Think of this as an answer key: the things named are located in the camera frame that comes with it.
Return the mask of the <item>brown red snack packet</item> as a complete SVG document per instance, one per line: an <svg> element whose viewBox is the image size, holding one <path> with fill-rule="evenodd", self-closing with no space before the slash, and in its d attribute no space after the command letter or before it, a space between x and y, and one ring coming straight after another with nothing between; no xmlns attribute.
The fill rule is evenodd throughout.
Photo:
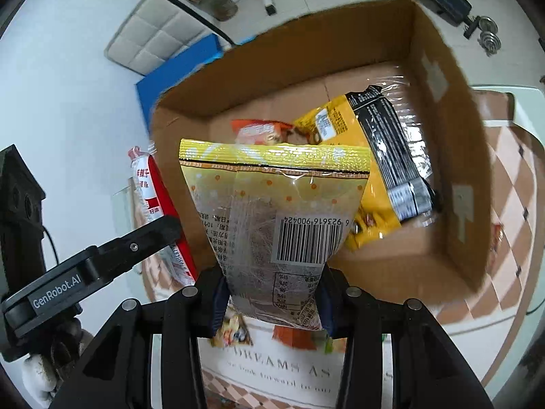
<svg viewBox="0 0 545 409"><path fill-rule="evenodd" d="M503 239L503 225L492 224L492 236L490 237L489 246L489 258L487 262L487 272L489 276L492 276L493 271L496 269L498 261L498 253Z"/></svg>

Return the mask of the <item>checkered table mat with text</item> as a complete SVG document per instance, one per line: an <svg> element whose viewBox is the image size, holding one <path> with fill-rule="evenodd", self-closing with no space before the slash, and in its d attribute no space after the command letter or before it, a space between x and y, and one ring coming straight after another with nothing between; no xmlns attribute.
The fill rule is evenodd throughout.
<svg viewBox="0 0 545 409"><path fill-rule="evenodd" d="M355 71L236 104L210 94L180 96L177 89L159 97L151 122L156 162L199 270L213 265L215 255L179 165L182 139L231 142L234 119L292 122L372 84L372 78ZM431 224L406 224L360 249L341 249L332 267L379 299L420 299L445 324L468 326L490 316L521 314L543 255L542 91L482 86L463 93L449 90L434 101L420 83L387 78L382 85L396 112L421 124L442 210ZM503 239L489 276L492 224L503 225Z"/></svg>

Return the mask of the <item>yellow black large snack bag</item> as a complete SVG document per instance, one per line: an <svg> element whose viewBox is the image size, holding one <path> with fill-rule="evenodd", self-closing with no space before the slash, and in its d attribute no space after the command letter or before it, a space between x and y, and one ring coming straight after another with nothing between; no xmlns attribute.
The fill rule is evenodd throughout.
<svg viewBox="0 0 545 409"><path fill-rule="evenodd" d="M300 116L294 127L310 144L370 151L369 178L345 243L349 249L433 217L439 200L421 124L413 115L400 116L384 87L335 97Z"/></svg>

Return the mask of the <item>clear yellow bread packet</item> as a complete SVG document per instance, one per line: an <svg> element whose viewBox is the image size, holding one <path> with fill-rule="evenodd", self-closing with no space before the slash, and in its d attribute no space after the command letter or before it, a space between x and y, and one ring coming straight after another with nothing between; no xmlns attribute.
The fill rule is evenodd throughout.
<svg viewBox="0 0 545 409"><path fill-rule="evenodd" d="M315 291L352 228L370 149L184 138L178 159L235 308L319 331Z"/></svg>

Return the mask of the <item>red white long snack packet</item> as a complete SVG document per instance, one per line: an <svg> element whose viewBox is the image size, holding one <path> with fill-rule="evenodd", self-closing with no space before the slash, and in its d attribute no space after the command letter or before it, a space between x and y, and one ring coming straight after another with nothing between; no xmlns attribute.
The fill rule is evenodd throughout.
<svg viewBox="0 0 545 409"><path fill-rule="evenodd" d="M178 219L153 155L142 151L138 146L131 148L127 154L131 160L132 179L145 224L165 216ZM175 289L195 284L197 270L183 231L178 232L175 242L153 257L157 260L157 267L151 268L153 284L165 288L172 286Z"/></svg>

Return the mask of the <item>white quilted chair with blue cushion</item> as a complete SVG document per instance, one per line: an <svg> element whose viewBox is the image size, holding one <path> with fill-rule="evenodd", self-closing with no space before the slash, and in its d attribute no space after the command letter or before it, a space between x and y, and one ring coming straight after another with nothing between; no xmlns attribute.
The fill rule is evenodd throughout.
<svg viewBox="0 0 545 409"><path fill-rule="evenodd" d="M105 56L142 76L136 84L146 128L159 96L197 66L236 43L180 0L140 0L105 48Z"/></svg>

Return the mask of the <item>orange panda crisps bag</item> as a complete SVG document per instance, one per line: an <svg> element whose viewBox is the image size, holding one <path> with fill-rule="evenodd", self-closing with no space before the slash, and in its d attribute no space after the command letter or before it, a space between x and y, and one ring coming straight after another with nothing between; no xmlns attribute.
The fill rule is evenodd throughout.
<svg viewBox="0 0 545 409"><path fill-rule="evenodd" d="M236 134L236 143L250 145L284 143L293 129L289 123L260 119L235 119L231 126Z"/></svg>

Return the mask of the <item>chrome dumbbell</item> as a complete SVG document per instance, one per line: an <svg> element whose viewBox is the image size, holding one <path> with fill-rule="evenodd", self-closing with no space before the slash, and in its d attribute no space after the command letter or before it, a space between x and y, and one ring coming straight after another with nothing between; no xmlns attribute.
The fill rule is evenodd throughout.
<svg viewBox="0 0 545 409"><path fill-rule="evenodd" d="M478 20L478 28L480 30L479 45L484 49L487 56L496 55L502 48L496 22L490 17L482 16Z"/></svg>

